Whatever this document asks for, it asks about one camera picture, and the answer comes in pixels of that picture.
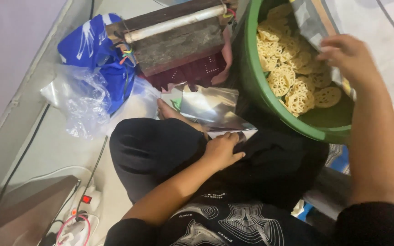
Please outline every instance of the wall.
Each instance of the wall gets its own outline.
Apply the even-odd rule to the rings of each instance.
[[[86,0],[0,0],[0,188],[40,115],[58,42],[89,19]]]

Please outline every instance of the blue plastic bag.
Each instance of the blue plastic bag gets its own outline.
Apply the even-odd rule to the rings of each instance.
[[[129,59],[119,64],[122,54],[119,49],[111,48],[113,43],[107,37],[106,25],[119,21],[121,18],[116,14],[99,14],[71,32],[57,46],[63,64],[90,70],[99,68],[112,100],[109,114],[129,97],[135,74],[134,65]]]

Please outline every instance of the person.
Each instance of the person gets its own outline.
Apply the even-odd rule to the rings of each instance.
[[[278,203],[290,196],[291,190],[285,189],[288,183],[263,186],[265,183],[258,182],[258,186],[248,187],[250,180],[240,182],[247,180],[251,167],[231,170],[250,158],[247,152],[234,152],[238,134],[226,133],[206,143],[200,125],[159,100],[160,115],[166,120],[124,120],[110,139],[117,174],[134,206],[109,230],[104,245],[394,245],[394,110],[390,96],[363,42],[337,35],[325,38],[321,46],[317,59],[339,68],[357,92],[349,143],[352,196],[350,206],[338,216],[332,237],[291,216],[291,201]],[[201,143],[206,143],[204,149],[199,148]],[[281,149],[266,158],[278,155]],[[278,159],[317,161],[306,158],[308,153],[300,159],[290,159],[292,155],[297,154],[284,152]],[[255,173],[271,172],[261,168]],[[225,182],[231,176],[239,185]],[[260,181],[268,178],[259,177]]]

